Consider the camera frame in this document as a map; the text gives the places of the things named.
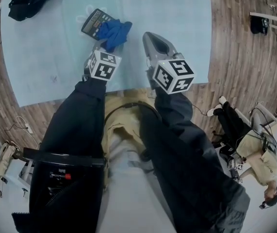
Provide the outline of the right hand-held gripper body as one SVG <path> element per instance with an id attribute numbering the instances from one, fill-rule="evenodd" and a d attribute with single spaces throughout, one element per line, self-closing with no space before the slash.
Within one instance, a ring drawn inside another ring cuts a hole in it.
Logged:
<path id="1" fill-rule="evenodd" d="M 172 56 L 147 58 L 147 77 L 150 87 L 161 88 L 167 94 L 186 92 L 195 79 L 195 73 L 181 53 Z"/>

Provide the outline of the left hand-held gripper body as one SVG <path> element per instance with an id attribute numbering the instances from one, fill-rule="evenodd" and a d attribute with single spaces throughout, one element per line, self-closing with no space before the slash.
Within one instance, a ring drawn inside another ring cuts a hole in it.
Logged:
<path id="1" fill-rule="evenodd" d="M 111 53 L 94 50 L 84 63 L 84 71 L 91 78 L 110 81 L 119 67 L 121 60 L 121 57 Z"/>

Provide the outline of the blue cloth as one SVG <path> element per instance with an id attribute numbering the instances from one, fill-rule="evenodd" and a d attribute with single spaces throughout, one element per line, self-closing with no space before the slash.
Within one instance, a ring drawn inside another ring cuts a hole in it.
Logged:
<path id="1" fill-rule="evenodd" d="M 102 23 L 97 33 L 98 39 L 104 40 L 101 47 L 107 52 L 113 52 L 116 47 L 127 41 L 127 35 L 131 28 L 131 22 L 122 23 L 119 19 Z"/>

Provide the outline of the dark grey calculator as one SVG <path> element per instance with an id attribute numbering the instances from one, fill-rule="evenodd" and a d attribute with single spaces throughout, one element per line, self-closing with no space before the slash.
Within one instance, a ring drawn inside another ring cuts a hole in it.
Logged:
<path id="1" fill-rule="evenodd" d="M 97 8 L 86 19 L 86 21 L 84 22 L 81 28 L 81 32 L 90 36 L 95 40 L 98 40 L 98 32 L 99 32 L 100 26 L 104 22 L 108 22 L 111 20 L 114 20 L 114 18 L 108 15 L 106 12 Z"/>

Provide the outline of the person's right forearm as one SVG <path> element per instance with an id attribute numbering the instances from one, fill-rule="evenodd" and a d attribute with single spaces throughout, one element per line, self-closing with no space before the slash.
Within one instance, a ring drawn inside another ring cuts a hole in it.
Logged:
<path id="1" fill-rule="evenodd" d="M 167 138 L 181 148 L 178 155 L 200 176 L 219 180 L 225 177 L 219 157 L 206 133 L 192 122 L 193 105 L 182 93 L 167 94 L 155 88 L 155 108 L 140 107 L 143 142 Z"/>

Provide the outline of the person's left forearm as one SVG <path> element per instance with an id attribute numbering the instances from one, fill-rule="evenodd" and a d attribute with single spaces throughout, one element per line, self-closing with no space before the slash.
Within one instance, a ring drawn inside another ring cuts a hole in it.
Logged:
<path id="1" fill-rule="evenodd" d="M 88 78 L 54 113 L 40 151 L 102 158 L 106 82 Z"/>

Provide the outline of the black cap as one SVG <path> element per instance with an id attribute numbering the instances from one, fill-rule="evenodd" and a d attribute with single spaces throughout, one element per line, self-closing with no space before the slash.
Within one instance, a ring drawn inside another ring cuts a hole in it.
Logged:
<path id="1" fill-rule="evenodd" d="M 24 21 L 35 16 L 47 0 L 11 0 L 8 16 L 15 21 Z"/>

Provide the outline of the black bag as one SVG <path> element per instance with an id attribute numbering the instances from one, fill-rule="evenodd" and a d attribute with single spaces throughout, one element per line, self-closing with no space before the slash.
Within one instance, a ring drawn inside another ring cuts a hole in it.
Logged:
<path id="1" fill-rule="evenodd" d="M 269 27 L 269 20 L 263 17 L 250 17 L 250 29 L 253 34 L 267 35 Z"/>

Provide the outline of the beige bag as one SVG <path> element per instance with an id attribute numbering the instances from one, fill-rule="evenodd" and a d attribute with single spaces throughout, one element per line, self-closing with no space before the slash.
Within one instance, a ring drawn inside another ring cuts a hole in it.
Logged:
<path id="1" fill-rule="evenodd" d="M 14 141 L 5 141 L 2 145 L 0 149 L 0 178 L 4 176 L 16 151 L 20 151 L 20 147 Z"/>

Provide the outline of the person's torso and legs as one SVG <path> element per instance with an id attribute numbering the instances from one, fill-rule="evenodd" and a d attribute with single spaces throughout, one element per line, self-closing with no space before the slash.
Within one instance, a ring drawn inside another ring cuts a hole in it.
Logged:
<path id="1" fill-rule="evenodd" d="M 240 233 L 245 188 L 228 177 L 200 176 L 167 138 L 142 139 L 142 91 L 107 97 L 101 147 L 107 159 L 95 233 Z"/>

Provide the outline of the black waist pack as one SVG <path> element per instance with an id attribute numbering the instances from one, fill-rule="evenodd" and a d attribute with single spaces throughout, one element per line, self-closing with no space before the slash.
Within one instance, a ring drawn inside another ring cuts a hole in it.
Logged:
<path id="1" fill-rule="evenodd" d="M 24 148 L 23 157 L 34 162 L 30 209 L 13 214 L 23 233 L 95 233 L 104 190 L 107 159 L 102 148 L 76 154 L 58 149 Z"/>

